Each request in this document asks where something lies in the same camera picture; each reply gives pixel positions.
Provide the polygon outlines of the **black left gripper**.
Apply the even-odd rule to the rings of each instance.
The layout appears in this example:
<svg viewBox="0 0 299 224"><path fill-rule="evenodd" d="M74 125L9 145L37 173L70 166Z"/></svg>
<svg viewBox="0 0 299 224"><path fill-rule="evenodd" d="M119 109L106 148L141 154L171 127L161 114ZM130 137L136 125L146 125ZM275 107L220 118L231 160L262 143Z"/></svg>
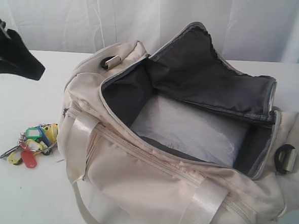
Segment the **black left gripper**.
<svg viewBox="0 0 299 224"><path fill-rule="evenodd" d="M40 80L46 68L30 53L15 30L5 28L6 22L0 19L0 74Z"/></svg>

